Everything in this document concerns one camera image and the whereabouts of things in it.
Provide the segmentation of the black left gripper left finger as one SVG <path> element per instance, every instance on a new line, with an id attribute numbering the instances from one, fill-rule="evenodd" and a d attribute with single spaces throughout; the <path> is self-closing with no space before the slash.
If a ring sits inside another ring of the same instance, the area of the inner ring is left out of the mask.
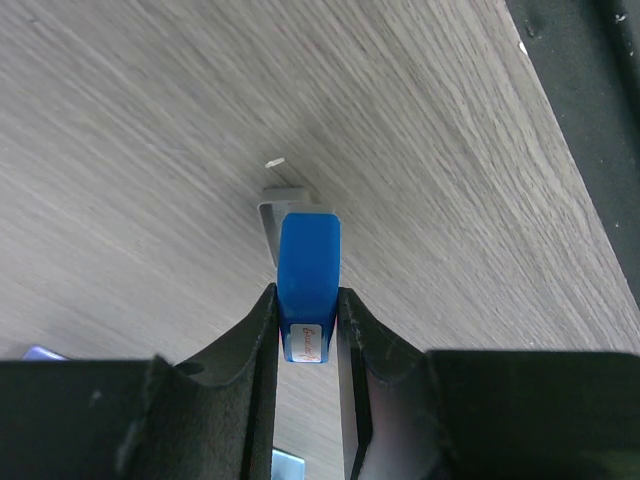
<path id="1" fill-rule="evenodd" d="M 187 360 L 1 365 L 5 479 L 267 479 L 277 299 Z"/>

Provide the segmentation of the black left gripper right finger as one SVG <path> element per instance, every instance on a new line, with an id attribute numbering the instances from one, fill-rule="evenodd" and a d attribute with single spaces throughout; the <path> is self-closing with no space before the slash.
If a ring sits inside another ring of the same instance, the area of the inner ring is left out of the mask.
<path id="1" fill-rule="evenodd" d="M 337 317 L 349 479 L 635 479 L 639 359 L 420 351 L 351 289 Z"/>

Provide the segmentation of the blue pencil sharpener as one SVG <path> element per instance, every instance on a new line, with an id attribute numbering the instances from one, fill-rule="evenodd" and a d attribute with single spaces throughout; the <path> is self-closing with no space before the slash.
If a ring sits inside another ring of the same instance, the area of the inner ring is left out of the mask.
<path id="1" fill-rule="evenodd" d="M 341 274 L 341 222 L 333 213 L 284 218 L 277 266 L 279 328 L 291 363 L 328 361 Z"/>

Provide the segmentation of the grey eraser sleeve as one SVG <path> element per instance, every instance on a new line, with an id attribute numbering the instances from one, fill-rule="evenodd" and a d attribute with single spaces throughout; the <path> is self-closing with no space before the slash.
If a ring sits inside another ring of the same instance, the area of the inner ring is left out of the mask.
<path id="1" fill-rule="evenodd" d="M 282 223 L 288 214 L 335 214 L 336 210 L 330 205 L 315 202 L 305 188 L 274 187 L 263 190 L 258 213 L 273 264 L 278 267 Z"/>

